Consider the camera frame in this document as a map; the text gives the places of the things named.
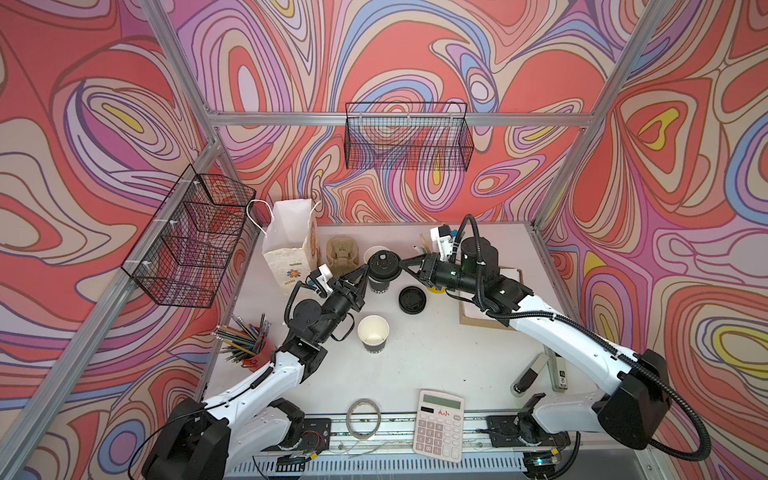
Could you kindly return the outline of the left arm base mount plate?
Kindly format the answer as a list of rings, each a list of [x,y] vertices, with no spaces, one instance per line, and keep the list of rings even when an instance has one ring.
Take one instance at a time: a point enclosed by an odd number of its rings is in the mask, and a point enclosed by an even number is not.
[[[306,454],[325,451],[329,447],[332,420],[307,417],[292,402],[271,402],[245,427],[242,445],[249,452],[299,451]]]

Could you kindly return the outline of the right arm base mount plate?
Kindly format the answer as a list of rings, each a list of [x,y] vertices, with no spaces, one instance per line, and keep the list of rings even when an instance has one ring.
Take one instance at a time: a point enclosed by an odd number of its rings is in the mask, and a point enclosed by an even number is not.
[[[494,448],[506,447],[557,447],[571,445],[567,432],[548,433],[534,419],[534,407],[545,397],[544,393],[534,394],[515,414],[489,415],[483,433],[489,435]]]

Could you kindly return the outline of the black white paper coffee cup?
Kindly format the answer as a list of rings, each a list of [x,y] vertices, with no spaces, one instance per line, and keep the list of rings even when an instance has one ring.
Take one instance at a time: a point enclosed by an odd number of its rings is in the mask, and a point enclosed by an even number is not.
[[[389,334],[389,323],[380,315],[364,317],[357,327],[359,340],[371,354],[378,354],[385,348]]]

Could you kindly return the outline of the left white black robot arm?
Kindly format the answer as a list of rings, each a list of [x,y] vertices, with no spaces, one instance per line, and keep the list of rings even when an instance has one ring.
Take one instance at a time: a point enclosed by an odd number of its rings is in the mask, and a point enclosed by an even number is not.
[[[307,380],[323,344],[365,304],[369,268],[335,277],[326,266],[297,282],[284,310],[288,333],[269,361],[233,387],[201,402],[186,399],[153,432],[140,468],[145,479],[222,479],[250,455],[301,441],[303,412],[286,392]]]

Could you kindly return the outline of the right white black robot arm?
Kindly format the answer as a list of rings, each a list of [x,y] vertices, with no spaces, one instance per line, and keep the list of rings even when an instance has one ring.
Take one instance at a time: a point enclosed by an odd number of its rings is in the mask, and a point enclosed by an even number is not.
[[[538,430],[605,433],[625,447],[653,447],[689,462],[709,457],[712,441],[707,427],[670,386],[662,355],[651,349],[639,354],[558,312],[531,288],[503,275],[497,249],[480,236],[474,220],[464,223],[472,227],[471,236],[442,225],[436,231],[440,238],[450,239],[450,248],[402,259],[399,268],[424,286],[458,292],[459,300],[538,341],[594,382],[595,391],[587,394],[538,397],[530,410]],[[698,445],[692,451],[675,449],[654,437],[672,406],[678,406],[694,428]]]

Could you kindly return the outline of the black plastic cup lid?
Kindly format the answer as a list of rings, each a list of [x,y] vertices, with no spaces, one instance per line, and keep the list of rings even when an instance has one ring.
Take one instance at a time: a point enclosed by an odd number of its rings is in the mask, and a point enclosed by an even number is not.
[[[400,256],[391,250],[378,250],[367,261],[369,279],[376,282],[391,282],[401,273]]]

